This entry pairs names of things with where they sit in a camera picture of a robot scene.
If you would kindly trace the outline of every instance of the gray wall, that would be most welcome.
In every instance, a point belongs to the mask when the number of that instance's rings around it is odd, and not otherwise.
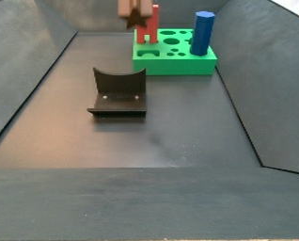
[[[74,35],[42,0],[0,1],[0,132]]]
[[[231,0],[213,47],[263,164],[299,172],[299,16],[269,0]]]
[[[159,0],[161,27],[193,27],[194,12],[218,12],[229,0]],[[82,32],[126,31],[118,17],[118,0],[47,0],[63,18]]]

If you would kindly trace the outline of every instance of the gray surface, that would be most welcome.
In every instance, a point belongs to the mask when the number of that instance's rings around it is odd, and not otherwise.
[[[161,27],[194,27],[197,11],[219,11],[229,0],[159,0]],[[118,0],[47,0],[81,32],[126,31],[118,17]]]
[[[299,172],[299,17],[267,0],[233,0],[213,47],[263,164]]]
[[[149,76],[146,119],[95,119],[94,67],[133,72],[133,34],[79,34],[0,138],[0,168],[258,167],[218,74]]]
[[[299,238],[299,175],[0,169],[0,239]]]
[[[43,1],[0,1],[0,132],[74,35]]]

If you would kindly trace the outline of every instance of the hole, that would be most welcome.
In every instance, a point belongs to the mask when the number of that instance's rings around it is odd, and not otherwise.
[[[161,51],[159,50],[138,50],[138,56],[143,56],[151,54],[154,56],[161,56]]]
[[[186,40],[189,42],[189,44],[193,44],[193,38],[190,40]]]
[[[167,44],[171,44],[171,45],[175,45],[175,44],[181,43],[181,41],[178,39],[166,39],[163,42],[167,43]]]
[[[177,34],[175,31],[162,31],[161,33],[162,33],[163,35],[174,35],[174,34]]]

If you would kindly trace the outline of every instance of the black holder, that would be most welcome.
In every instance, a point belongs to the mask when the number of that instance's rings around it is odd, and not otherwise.
[[[87,110],[94,115],[146,114],[146,69],[130,74],[95,70],[97,104]]]

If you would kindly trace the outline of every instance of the blue cylinder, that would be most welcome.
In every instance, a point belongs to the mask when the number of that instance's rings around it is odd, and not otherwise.
[[[210,45],[215,14],[210,11],[197,12],[194,37],[190,53],[195,56],[205,56]]]

